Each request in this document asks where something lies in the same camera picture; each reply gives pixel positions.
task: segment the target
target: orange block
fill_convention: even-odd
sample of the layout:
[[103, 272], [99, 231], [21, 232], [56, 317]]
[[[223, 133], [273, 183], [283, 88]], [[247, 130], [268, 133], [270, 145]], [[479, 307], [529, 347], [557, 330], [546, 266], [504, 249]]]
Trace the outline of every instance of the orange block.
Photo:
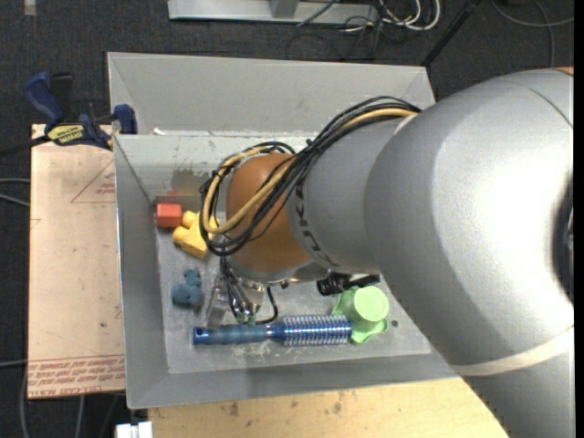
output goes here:
[[156, 225], [158, 227], [177, 227], [183, 219], [183, 207], [178, 203], [156, 204]]

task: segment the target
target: green cup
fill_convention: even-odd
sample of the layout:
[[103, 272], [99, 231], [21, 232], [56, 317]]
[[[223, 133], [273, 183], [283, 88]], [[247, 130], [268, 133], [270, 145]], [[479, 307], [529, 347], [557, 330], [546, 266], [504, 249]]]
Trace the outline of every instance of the green cup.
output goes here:
[[390, 302], [383, 291], [368, 286], [343, 292], [332, 313], [345, 315], [350, 320], [353, 327], [350, 340], [362, 344], [388, 328], [389, 312]]

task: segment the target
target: wooden board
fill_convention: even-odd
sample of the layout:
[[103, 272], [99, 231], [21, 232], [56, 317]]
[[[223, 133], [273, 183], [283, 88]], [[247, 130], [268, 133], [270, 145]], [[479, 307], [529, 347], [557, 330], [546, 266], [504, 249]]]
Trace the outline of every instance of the wooden board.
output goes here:
[[110, 151], [32, 150], [30, 399], [125, 387], [114, 186]]
[[[124, 389], [110, 152], [32, 152], [28, 397]], [[504, 438], [462, 380], [148, 411], [156, 438]]]
[[505, 438], [460, 379], [149, 411], [156, 438]]

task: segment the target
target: gray carpet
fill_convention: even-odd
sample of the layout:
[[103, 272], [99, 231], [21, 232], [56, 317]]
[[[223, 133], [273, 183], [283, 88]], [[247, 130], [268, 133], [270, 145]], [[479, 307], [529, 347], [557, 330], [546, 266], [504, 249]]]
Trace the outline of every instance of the gray carpet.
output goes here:
[[[108, 51], [204, 54], [222, 57], [351, 60], [356, 63], [419, 65], [466, 0], [441, 0], [437, 27], [401, 44], [382, 39], [374, 54], [367, 40], [331, 28], [288, 25], [173, 22], [168, 0], [36, 0], [36, 16], [24, 16], [23, 0], [0, 0], [0, 144], [28, 139], [28, 126], [44, 118], [23, 99], [22, 87], [38, 71], [70, 71], [76, 77], [78, 110], [92, 102], [98, 114], [108, 108]], [[574, 0], [543, 0], [550, 21], [574, 13]], [[515, 18], [543, 23], [533, 2], [507, 5]], [[401, 37], [401, 31], [395, 32]], [[437, 99], [478, 81], [550, 64], [574, 64], [574, 24], [555, 26], [554, 44], [545, 27], [520, 26], [500, 16], [485, 0], [431, 67]], [[28, 177], [30, 156], [0, 159], [0, 177]], [[23, 185], [0, 185], [0, 193], [28, 199]], [[26, 356], [28, 211], [0, 201], [0, 362]], [[0, 370], [0, 437], [22, 436], [17, 397], [22, 368]], [[97, 436], [111, 396], [88, 397], [81, 436]], [[112, 420], [128, 419], [118, 401]], [[78, 400], [26, 404], [30, 436], [73, 436]]]

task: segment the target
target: yellow clamp label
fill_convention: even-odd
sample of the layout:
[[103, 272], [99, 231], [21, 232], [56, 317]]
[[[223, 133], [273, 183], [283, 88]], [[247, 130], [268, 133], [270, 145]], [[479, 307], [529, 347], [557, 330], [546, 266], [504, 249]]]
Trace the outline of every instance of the yellow clamp label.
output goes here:
[[53, 141], [64, 144], [83, 138], [83, 130], [83, 125], [78, 124], [57, 125], [47, 136]]

